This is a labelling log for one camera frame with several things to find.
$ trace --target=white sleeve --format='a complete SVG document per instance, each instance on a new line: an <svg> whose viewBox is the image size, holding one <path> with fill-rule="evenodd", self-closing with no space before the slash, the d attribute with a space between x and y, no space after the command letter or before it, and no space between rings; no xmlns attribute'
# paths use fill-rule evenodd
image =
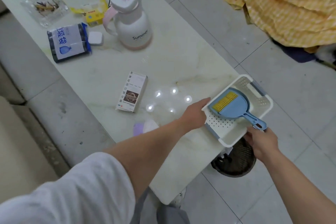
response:
<svg viewBox="0 0 336 224"><path fill-rule="evenodd" d="M0 205L0 224L129 224L135 195L124 167L113 156L94 153L55 182Z"/></svg>

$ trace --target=table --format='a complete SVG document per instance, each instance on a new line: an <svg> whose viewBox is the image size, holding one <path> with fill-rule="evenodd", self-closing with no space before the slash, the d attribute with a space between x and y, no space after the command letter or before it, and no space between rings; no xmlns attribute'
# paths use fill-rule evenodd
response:
<svg viewBox="0 0 336 224"><path fill-rule="evenodd" d="M92 55L60 64L53 61L46 29L23 9L23 0L3 1L116 142L131 137L137 122L153 119L159 125L169 123L181 116L189 102L216 96L238 76L164 0L142 1L153 28L153 41L146 49L125 49L100 25L93 29L103 32L102 47L92 47ZM79 7L97 0L64 1L68 6ZM69 13L52 28L79 22L82 18ZM149 78L135 114L115 110L130 71ZM171 94L173 89L177 90L175 94ZM153 106L151 112L146 109L148 105ZM223 146L205 128L191 131L173 148L150 188L162 203L169 204L221 150Z"/></svg>

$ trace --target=gray pants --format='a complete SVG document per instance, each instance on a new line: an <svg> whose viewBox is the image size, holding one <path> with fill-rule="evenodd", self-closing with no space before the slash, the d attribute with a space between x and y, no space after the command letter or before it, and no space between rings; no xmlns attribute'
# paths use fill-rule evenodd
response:
<svg viewBox="0 0 336 224"><path fill-rule="evenodd" d="M135 205L134 215L130 224L139 224L149 188L145 190ZM156 211L157 224L190 224L187 213L181 209L162 204Z"/></svg>

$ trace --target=white thermos jug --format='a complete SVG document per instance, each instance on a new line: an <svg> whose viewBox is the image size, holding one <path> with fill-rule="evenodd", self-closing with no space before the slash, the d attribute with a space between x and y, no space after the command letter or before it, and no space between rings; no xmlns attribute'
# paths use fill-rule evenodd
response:
<svg viewBox="0 0 336 224"><path fill-rule="evenodd" d="M116 35L125 47L137 50L145 48L151 41L152 28L141 0L111 0L111 7L105 12L105 30ZM108 27L114 18L115 31Z"/></svg>

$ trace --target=yellow bristles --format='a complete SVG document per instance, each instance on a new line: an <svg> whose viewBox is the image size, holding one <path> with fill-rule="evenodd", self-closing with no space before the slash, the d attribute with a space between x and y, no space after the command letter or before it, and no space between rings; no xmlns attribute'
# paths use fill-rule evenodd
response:
<svg viewBox="0 0 336 224"><path fill-rule="evenodd" d="M212 108L217 112L220 112L224 109L229 103L231 103L238 95L233 91L230 91L224 98L218 101L218 103L214 104Z"/></svg>

